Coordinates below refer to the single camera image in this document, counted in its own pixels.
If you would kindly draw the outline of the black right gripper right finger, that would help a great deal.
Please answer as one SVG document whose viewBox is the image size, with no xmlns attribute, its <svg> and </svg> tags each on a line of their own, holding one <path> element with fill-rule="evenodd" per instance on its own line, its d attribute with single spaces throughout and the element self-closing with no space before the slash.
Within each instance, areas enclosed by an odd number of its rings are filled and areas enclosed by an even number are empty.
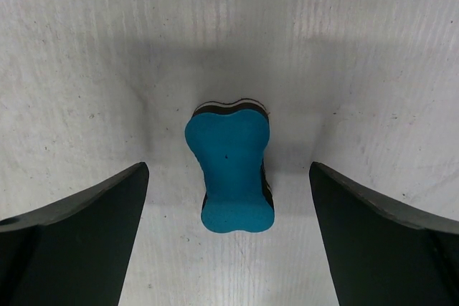
<svg viewBox="0 0 459 306">
<path fill-rule="evenodd" d="M 458 222 L 367 188 L 328 166 L 309 170 L 340 305 L 457 305 Z"/>
</svg>

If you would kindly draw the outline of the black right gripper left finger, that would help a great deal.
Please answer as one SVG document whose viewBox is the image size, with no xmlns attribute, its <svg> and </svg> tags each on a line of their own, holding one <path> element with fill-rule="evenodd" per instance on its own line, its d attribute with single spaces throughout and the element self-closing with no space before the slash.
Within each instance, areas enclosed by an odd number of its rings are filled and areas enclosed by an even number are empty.
<svg viewBox="0 0 459 306">
<path fill-rule="evenodd" d="M 2 305 L 117 305 L 148 188 L 146 163 L 1 220 Z"/>
</svg>

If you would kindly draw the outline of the blue whiteboard eraser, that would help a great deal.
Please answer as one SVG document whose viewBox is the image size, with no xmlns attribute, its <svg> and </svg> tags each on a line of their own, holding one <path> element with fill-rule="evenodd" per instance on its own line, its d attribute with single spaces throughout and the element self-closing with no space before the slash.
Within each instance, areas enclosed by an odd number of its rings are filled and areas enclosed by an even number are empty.
<svg viewBox="0 0 459 306">
<path fill-rule="evenodd" d="M 268 230 L 275 207 L 264 166 L 270 139 L 265 106 L 251 98 L 205 102 L 193 112 L 184 137 L 204 177 L 203 225 L 218 234 Z"/>
</svg>

